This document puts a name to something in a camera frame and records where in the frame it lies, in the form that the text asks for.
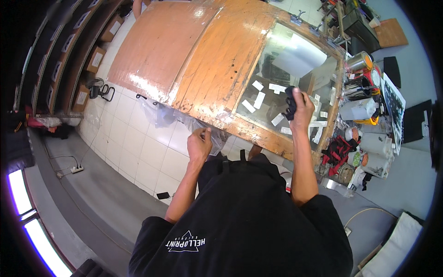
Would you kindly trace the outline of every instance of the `printed logo on shirt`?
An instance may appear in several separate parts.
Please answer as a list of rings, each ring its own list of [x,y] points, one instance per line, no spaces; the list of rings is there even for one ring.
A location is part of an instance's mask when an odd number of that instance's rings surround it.
[[[206,238],[193,236],[191,231],[187,231],[181,238],[168,241],[165,245],[168,252],[198,252],[198,247],[205,245]]]

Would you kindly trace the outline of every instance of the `black electric fan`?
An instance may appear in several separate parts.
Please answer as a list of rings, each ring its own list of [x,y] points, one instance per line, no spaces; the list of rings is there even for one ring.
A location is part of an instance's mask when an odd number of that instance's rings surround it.
[[[101,79],[101,78],[96,78],[96,79],[93,79],[93,80],[87,82],[86,87],[89,89],[89,98],[90,99],[95,99],[100,95],[101,98],[105,99],[108,102],[111,102],[112,98],[114,98],[115,88],[105,85],[105,81],[103,81],[103,79]],[[113,90],[111,99],[107,99],[107,98],[103,97],[104,95],[107,95],[111,89]]]

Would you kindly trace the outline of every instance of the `wall outlet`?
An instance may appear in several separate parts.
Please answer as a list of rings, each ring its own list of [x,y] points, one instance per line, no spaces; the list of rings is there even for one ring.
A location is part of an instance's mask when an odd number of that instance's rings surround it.
[[[347,236],[347,237],[349,237],[349,235],[351,234],[351,232],[352,232],[351,229],[349,229],[348,227],[345,228],[345,233],[346,233],[346,236]]]
[[[74,166],[74,167],[71,168],[71,172],[72,172],[72,174],[75,174],[75,173],[80,172],[80,171],[83,171],[83,168],[82,168],[82,167],[78,167],[78,168],[76,168],[76,167]]]

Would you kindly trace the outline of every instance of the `black t-shirt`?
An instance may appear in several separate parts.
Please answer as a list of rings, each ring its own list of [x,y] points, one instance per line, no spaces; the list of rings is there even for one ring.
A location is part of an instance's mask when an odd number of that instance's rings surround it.
[[[143,221],[130,276],[349,276],[352,252],[323,195],[297,207],[266,175],[222,174],[182,218]]]

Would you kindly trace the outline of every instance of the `cardboard box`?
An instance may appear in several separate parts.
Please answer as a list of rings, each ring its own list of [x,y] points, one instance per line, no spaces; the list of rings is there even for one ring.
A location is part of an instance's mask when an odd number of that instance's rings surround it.
[[[89,89],[85,85],[80,85],[75,94],[72,111],[82,112],[85,110],[86,104],[88,103]]]
[[[100,66],[101,60],[103,59],[105,53],[106,50],[103,50],[100,47],[96,46],[91,55],[91,58],[89,59],[89,63],[88,66],[86,67],[86,70],[93,73],[97,73],[98,67]]]
[[[106,25],[100,40],[111,42],[123,22],[124,20],[119,15],[115,15]]]

